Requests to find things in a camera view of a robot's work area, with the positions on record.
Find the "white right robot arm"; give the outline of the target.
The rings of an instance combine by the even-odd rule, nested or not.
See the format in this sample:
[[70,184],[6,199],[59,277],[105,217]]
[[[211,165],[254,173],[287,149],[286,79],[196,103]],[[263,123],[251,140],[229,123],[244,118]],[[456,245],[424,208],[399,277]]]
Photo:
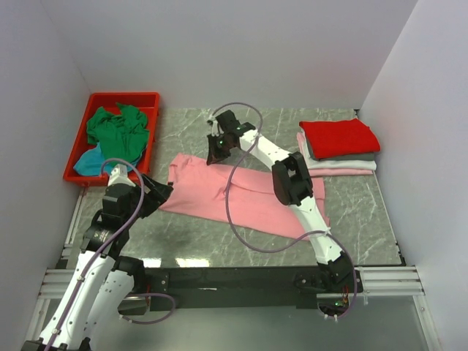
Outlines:
[[230,150],[238,148],[244,156],[252,155],[270,171],[273,193],[276,199],[288,207],[300,222],[304,233],[286,245],[286,249],[307,238],[314,250],[318,264],[319,282],[324,291],[343,292],[348,287],[358,292],[358,278],[350,254],[344,246],[331,235],[314,198],[313,184],[305,159],[300,152],[291,153],[280,148],[261,133],[263,116],[259,125],[241,123],[233,111],[222,111],[219,107],[208,117],[211,127],[208,138],[207,164],[225,160]]

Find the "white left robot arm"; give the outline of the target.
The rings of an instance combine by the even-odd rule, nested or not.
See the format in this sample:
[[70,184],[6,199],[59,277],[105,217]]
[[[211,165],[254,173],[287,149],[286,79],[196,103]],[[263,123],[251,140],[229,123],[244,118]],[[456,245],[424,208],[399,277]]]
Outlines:
[[109,181],[55,314],[37,339],[24,342],[23,350],[95,350],[127,296],[150,296],[143,261],[123,256],[121,250],[130,227],[163,205],[173,187],[146,175],[142,181],[137,185],[121,175]]

